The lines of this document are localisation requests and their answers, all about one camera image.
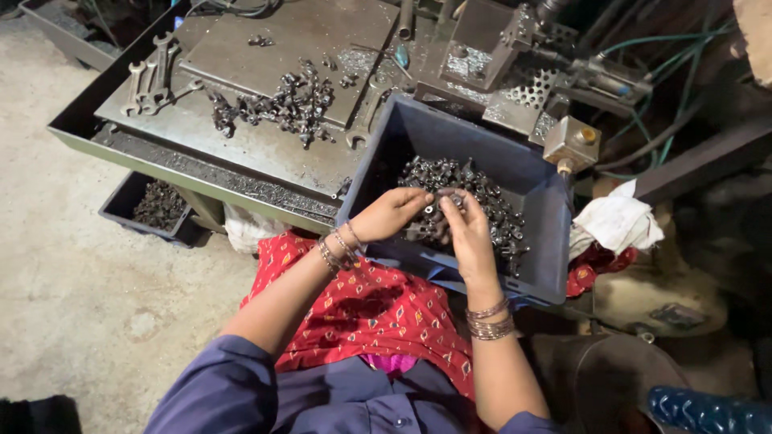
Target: white cloth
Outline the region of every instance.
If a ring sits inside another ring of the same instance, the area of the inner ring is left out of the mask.
[[[228,240],[233,249],[239,253],[257,253],[258,241],[277,236],[292,227],[240,206],[225,203],[223,208]]]
[[[571,226],[569,260],[582,254],[593,240],[618,255],[629,246],[646,250],[665,238],[652,207],[634,199],[634,193],[635,179],[584,207]]]

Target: blue shirt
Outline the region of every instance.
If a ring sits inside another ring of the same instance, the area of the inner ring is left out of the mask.
[[[419,361],[389,381],[359,357],[277,375],[270,355],[238,336],[210,343],[158,403],[145,432],[468,432],[473,404]],[[521,412],[505,434],[557,432]]]

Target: hand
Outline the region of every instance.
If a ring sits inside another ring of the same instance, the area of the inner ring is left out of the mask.
[[[351,228],[363,244],[386,239],[432,201],[434,195],[420,188],[394,188],[351,219]]]
[[[456,193],[464,201],[459,210],[447,196]],[[459,273],[467,287],[499,289],[493,244],[490,242],[488,218],[477,200],[461,189],[444,188],[438,192],[443,197],[439,206],[450,224],[453,250],[459,261]]]

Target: blue sleeve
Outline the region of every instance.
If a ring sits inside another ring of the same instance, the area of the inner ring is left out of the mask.
[[[499,434],[558,434],[560,426],[549,419],[543,419],[529,412],[519,412],[512,416]]]
[[[145,433],[268,432],[278,405],[270,355],[243,337],[221,336],[166,392]]]

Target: forearm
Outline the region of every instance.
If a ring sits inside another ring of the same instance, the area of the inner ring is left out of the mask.
[[[352,246],[353,240],[341,233]],[[333,235],[325,238],[330,253],[341,259],[345,250]],[[220,335],[235,334],[278,360],[313,302],[335,276],[319,248],[314,247],[294,266],[254,296],[222,329]]]
[[[503,299],[498,282],[473,283],[468,287],[469,309],[489,309]],[[481,320],[497,323],[508,311]],[[472,338],[477,414],[488,426],[498,430],[519,412],[542,418],[550,413],[541,388],[514,334],[493,341]]]

